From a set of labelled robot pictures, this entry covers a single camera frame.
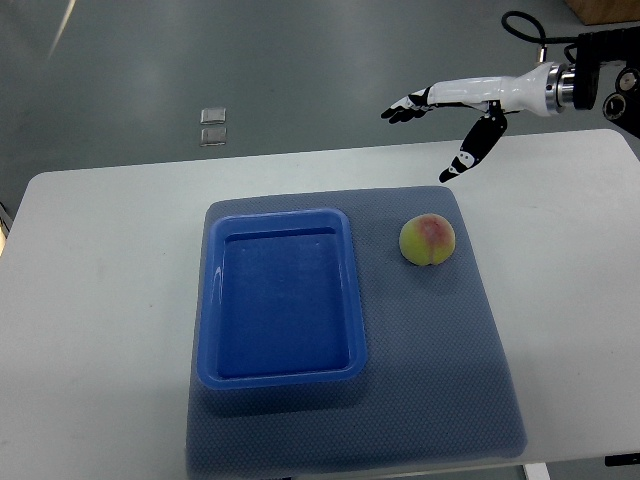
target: cardboard box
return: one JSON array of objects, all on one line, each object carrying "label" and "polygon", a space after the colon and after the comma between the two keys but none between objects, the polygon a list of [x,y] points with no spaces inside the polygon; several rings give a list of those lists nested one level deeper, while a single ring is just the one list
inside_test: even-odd
[{"label": "cardboard box", "polygon": [[585,25],[640,20],[638,0],[565,0]]}]

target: black cable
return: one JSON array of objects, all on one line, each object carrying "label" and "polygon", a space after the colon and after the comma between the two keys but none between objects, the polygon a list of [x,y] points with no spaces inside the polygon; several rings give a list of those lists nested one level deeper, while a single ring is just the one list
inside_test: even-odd
[{"label": "black cable", "polygon": [[575,43],[572,43],[571,45],[564,47],[564,56],[567,57],[567,60],[571,63],[576,63],[576,57],[571,53],[571,50],[576,48],[576,46],[577,45]]},{"label": "black cable", "polygon": [[[516,30],[507,20],[511,17],[518,17],[524,20],[527,20],[538,30],[538,34],[540,35],[538,38],[532,37],[531,35],[527,35],[526,33],[522,33],[520,30]],[[520,40],[524,40],[529,43],[537,43],[538,45],[551,45],[558,43],[576,43],[578,41],[578,37],[547,37],[544,32],[544,28],[542,24],[535,18],[533,15],[529,15],[525,12],[520,12],[518,10],[510,10],[502,16],[501,20],[502,26],[504,29],[509,32],[511,35],[518,37]]]}]

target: black fingertip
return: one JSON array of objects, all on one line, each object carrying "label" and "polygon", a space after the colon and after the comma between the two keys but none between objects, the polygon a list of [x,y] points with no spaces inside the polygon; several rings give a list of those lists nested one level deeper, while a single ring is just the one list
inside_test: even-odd
[{"label": "black fingertip", "polygon": [[408,122],[414,118],[415,111],[414,110],[405,110],[402,112],[402,116],[400,117],[401,122]]},{"label": "black fingertip", "polygon": [[440,180],[440,183],[445,183],[457,176],[458,176],[457,173],[453,173],[449,169],[446,169],[440,174],[439,180]]}]

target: gray floor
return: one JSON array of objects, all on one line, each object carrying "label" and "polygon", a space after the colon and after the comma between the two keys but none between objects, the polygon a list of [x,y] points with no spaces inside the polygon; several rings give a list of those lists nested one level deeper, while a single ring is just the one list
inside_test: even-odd
[{"label": "gray floor", "polygon": [[[67,4],[0,0],[0,201],[13,213],[44,171],[462,139],[477,112],[393,126],[379,114],[437,81],[532,69],[535,47],[500,26],[506,10],[536,15],[549,35],[604,28],[584,27],[562,0],[79,0],[48,58]],[[549,58],[562,60],[561,47]],[[593,111],[513,115],[507,134],[611,128],[600,105],[616,74],[603,71]],[[227,107],[225,146],[198,145],[208,106]],[[553,480],[640,477],[602,459],[549,470]]]}]

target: robotic hand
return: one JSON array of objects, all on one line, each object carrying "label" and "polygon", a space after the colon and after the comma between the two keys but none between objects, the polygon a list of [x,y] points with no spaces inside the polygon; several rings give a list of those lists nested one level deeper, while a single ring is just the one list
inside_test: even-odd
[{"label": "robotic hand", "polygon": [[[517,16],[533,23],[539,38],[524,35],[507,20]],[[451,166],[440,174],[446,182],[478,165],[507,128],[505,114],[529,110],[538,116],[561,113],[566,106],[593,108],[600,66],[627,62],[616,80],[617,93],[604,103],[605,118],[640,138],[640,27],[582,34],[579,37],[547,38],[540,22],[522,12],[507,12],[502,25],[517,37],[541,46],[540,65],[520,77],[482,77],[439,82],[414,92],[385,110],[389,123],[408,122],[441,107],[469,107],[484,114],[473,126]],[[565,55],[571,62],[544,63],[548,43],[569,43]],[[577,49],[577,59],[569,53]]]}]

